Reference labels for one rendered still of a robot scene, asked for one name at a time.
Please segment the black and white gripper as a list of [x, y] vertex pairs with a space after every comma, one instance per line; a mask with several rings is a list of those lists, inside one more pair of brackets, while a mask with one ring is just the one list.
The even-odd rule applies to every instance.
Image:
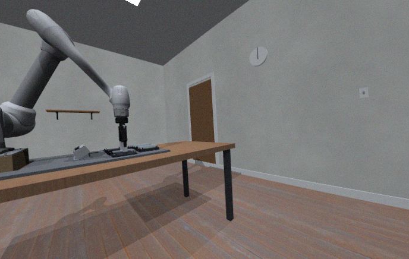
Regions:
[[[128, 123], [128, 118], [119, 117], [115, 118], [115, 123], [119, 124], [119, 145], [122, 152], [127, 152], [127, 126], [125, 123]], [[126, 139], [125, 139], [126, 138]]]

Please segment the grey button panel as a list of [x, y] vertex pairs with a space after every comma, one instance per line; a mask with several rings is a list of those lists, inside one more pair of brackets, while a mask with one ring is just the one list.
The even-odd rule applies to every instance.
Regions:
[[[88, 150], [88, 148], [84, 144], [82, 144], [80, 147], [79, 146], [75, 147], [75, 149], [73, 150], [73, 153], [75, 154], [73, 160], [91, 158], [91, 152]], [[87, 157], [84, 157], [84, 156], [87, 156]]]

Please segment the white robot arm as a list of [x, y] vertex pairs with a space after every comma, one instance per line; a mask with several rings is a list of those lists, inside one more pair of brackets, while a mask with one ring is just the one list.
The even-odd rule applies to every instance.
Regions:
[[126, 87], [114, 86], [112, 89], [75, 48], [69, 35], [48, 15], [32, 9], [27, 11], [26, 17], [42, 38], [41, 52], [11, 101], [0, 105], [0, 154], [15, 150], [5, 146], [4, 137], [22, 136], [34, 129], [36, 111], [33, 107], [60, 61], [68, 57], [108, 95], [114, 107], [114, 117], [129, 117], [130, 97]]

